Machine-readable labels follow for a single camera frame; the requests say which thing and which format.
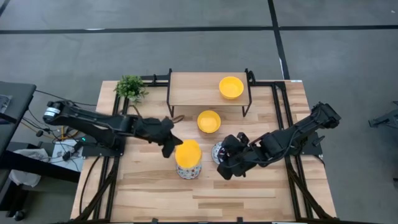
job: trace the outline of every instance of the potted plant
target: potted plant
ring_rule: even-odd
[[[119,96],[128,98],[132,105],[140,103],[145,95],[148,95],[141,77],[133,75],[122,76],[122,79],[118,82],[114,91],[116,91]]]

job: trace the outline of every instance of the black desk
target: black desk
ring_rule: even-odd
[[[6,150],[33,99],[35,89],[36,86],[31,84],[0,82],[0,95],[12,96],[4,114],[16,120],[15,124],[0,124],[0,169],[21,170],[77,183],[80,177],[79,172]]]

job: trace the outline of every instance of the wood plank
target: wood plank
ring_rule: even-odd
[[[116,82],[103,82],[97,111],[107,114],[112,112],[115,85]],[[292,116],[294,122],[297,122],[310,112],[303,83],[286,82],[286,87]],[[165,103],[167,89],[150,87],[147,91],[149,95],[137,107],[140,113],[145,117],[159,119],[169,116]],[[252,87],[252,98],[251,109],[245,118],[242,117],[240,107],[175,108],[176,114],[184,114],[186,118],[175,125],[173,133],[181,139],[197,140],[203,152],[202,171],[194,180],[183,180],[177,175],[174,155],[165,159],[158,145],[128,138],[125,153],[120,160],[111,221],[149,222],[155,217],[161,222],[234,222],[237,216],[253,222],[294,220],[284,161],[266,168],[257,166],[247,172],[246,178],[224,180],[217,173],[217,165],[211,158],[213,145],[228,134],[236,135],[243,131],[249,138],[255,139],[278,128],[271,88]],[[281,95],[279,99],[284,111]],[[213,134],[201,133],[195,122],[198,114],[207,109],[216,110],[222,120],[220,130]],[[127,113],[136,112],[129,108]],[[283,117],[287,127],[285,113]],[[87,159],[83,164],[71,218],[78,216],[81,189],[93,160]],[[324,166],[312,156],[302,156],[302,160],[309,191],[326,212],[335,215]],[[101,160],[90,175],[83,206],[90,202],[97,191],[100,172]],[[100,217],[104,217],[107,196],[105,194],[103,197]],[[299,200],[304,216],[300,196]]]
[[[243,82],[243,93],[237,99],[227,100],[221,95],[218,85],[225,77]],[[248,80],[244,72],[172,72],[169,102],[173,106],[247,106]]]

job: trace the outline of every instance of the gray carpet floor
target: gray carpet floor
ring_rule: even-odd
[[[396,1],[278,0],[280,26],[397,25]],[[264,0],[11,0],[0,30],[176,26],[271,26]],[[329,185],[341,219],[397,223],[397,130],[371,129],[368,119],[396,108],[398,30],[280,32],[291,79],[303,80],[310,105],[327,102],[342,116],[320,131]],[[113,34],[1,34],[0,79],[96,103],[103,80],[121,75],[240,72],[282,79],[274,33],[265,31]],[[49,96],[30,106],[41,117]],[[15,141],[37,143],[19,127]],[[68,220],[73,194],[34,193],[23,223]],[[1,223],[14,223],[3,217]]]

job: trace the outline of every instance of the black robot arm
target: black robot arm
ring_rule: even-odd
[[[106,115],[79,108],[73,102],[50,101],[43,120],[51,125],[65,125],[79,130],[96,139],[97,143],[109,149],[116,149],[122,142],[120,138],[130,136],[156,142],[163,146],[164,157],[170,157],[176,145],[182,141],[175,137],[171,129],[173,122],[164,118],[141,118],[136,115]]]
[[[217,171],[229,180],[232,175],[237,177],[246,175],[246,171],[259,165],[261,167],[279,161],[286,155],[297,155],[307,143],[309,135],[318,128],[335,128],[339,124],[340,116],[329,104],[315,105],[311,115],[295,123],[285,130],[266,133],[249,144],[244,133],[238,137],[225,137],[219,155],[220,165]]]

